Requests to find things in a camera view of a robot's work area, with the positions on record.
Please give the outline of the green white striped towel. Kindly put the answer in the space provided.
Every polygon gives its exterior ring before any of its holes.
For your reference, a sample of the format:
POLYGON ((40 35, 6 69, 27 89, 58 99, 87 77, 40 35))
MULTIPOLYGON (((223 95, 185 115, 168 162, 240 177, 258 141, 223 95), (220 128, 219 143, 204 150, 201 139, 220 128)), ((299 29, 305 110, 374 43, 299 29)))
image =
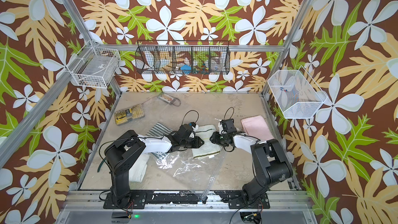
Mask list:
MULTIPOLYGON (((172 129, 158 122, 147 132, 146 135, 150 137, 161 137, 163 135, 168 135, 172 132, 172 129)), ((163 152, 152 152, 151 154, 158 160, 165 159, 168 156, 167 153, 163 152)))

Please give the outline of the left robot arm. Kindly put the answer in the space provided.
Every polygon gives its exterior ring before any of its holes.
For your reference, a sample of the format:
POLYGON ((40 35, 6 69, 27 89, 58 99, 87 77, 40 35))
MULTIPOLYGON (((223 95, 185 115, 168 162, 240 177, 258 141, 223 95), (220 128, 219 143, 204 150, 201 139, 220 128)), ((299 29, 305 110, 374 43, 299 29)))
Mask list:
POLYGON ((112 179, 105 204, 119 209, 127 209, 137 204, 129 186, 129 171, 135 162, 144 153, 171 153, 201 148, 205 142, 196 135, 197 129, 195 123, 182 124, 179 130, 160 137, 142 136, 128 130, 113 141, 104 151, 112 179))

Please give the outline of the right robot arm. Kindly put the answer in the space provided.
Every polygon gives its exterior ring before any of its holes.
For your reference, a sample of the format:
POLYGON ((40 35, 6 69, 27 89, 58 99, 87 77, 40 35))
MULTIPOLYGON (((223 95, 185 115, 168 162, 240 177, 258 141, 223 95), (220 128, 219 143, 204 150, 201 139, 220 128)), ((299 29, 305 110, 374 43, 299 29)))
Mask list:
POLYGON ((240 195, 228 198, 229 208, 269 208, 267 191, 293 175, 283 146, 272 135, 265 134, 264 129, 239 131, 233 119, 221 120, 218 127, 219 130, 210 137, 213 144, 241 149, 252 156, 254 178, 242 187, 240 195))

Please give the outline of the clear plastic vacuum bag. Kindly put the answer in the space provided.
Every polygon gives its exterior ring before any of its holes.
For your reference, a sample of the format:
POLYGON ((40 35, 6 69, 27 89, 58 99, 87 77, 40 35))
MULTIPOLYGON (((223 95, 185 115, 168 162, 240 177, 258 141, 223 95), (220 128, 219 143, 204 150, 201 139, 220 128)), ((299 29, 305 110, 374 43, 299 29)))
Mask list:
POLYGON ((189 190, 201 199, 210 192, 224 162, 226 152, 213 157, 194 159, 192 149, 169 153, 165 159, 151 156, 145 185, 156 190, 189 190))

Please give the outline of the pale green towel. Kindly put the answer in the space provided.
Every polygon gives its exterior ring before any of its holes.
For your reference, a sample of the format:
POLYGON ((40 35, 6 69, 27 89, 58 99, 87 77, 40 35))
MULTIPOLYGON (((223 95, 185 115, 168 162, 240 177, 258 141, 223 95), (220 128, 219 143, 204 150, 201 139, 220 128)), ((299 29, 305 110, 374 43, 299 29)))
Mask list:
POLYGON ((210 141, 214 132, 216 132, 216 127, 212 124, 199 126, 195 135, 204 141, 204 144, 200 148, 192 149, 194 159, 211 158, 221 152, 221 146, 213 144, 210 141))

